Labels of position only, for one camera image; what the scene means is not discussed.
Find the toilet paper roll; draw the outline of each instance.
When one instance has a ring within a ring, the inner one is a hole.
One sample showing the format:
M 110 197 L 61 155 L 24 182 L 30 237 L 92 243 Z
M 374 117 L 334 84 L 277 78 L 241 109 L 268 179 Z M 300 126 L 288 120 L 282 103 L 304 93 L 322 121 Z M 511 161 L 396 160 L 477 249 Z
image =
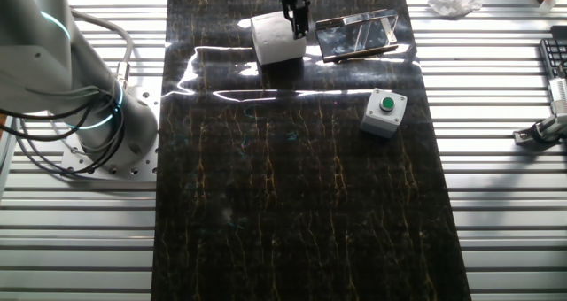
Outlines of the toilet paper roll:
M 261 65 L 282 62 L 305 55 L 306 38 L 293 40 L 291 23 L 283 12 L 252 18 L 254 49 Z

